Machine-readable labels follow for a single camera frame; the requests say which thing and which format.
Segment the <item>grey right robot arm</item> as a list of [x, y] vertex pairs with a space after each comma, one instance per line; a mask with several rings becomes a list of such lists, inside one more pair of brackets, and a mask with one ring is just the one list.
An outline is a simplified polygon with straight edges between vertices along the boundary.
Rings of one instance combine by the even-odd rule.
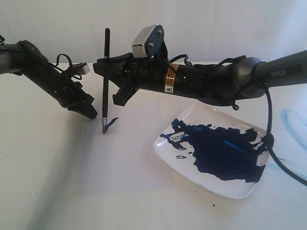
[[124, 106], [139, 89], [161, 92], [215, 106], [235, 106], [237, 100], [259, 98], [265, 88], [305, 84], [307, 53], [273, 61], [255, 57], [228, 58], [219, 64], [180, 65], [157, 57], [135, 58], [132, 53], [100, 58], [94, 72], [118, 86], [116, 105]]

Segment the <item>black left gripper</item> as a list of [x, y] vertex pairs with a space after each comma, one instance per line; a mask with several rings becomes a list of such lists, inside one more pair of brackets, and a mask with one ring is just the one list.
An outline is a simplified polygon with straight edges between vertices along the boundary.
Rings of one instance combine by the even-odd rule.
[[53, 65], [31, 42], [24, 40], [23, 48], [29, 57], [29, 66], [23, 70], [23, 75], [56, 99], [62, 107], [90, 119], [96, 118], [93, 97], [82, 90], [81, 83], [72, 80], [81, 80], [82, 75], [73, 74], [73, 63], [68, 55], [59, 54], [56, 65]]

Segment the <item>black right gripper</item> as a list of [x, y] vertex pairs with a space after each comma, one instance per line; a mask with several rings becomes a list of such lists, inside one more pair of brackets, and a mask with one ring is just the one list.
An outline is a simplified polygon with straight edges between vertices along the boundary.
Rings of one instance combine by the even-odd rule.
[[186, 54], [164, 61], [124, 54], [99, 58], [93, 68], [96, 74], [120, 88], [113, 94], [115, 105], [125, 106], [139, 89], [178, 96], [199, 95], [199, 71], [188, 61]]

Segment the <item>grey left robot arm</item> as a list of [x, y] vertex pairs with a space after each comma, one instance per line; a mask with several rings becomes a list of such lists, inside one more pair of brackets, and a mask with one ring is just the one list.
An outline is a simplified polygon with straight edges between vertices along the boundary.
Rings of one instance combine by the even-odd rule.
[[0, 38], [0, 73], [26, 76], [54, 98], [61, 107], [95, 119], [94, 98], [83, 91], [82, 76], [89, 73], [87, 63], [73, 63], [64, 53], [58, 54], [53, 64], [27, 40], [6, 44]]

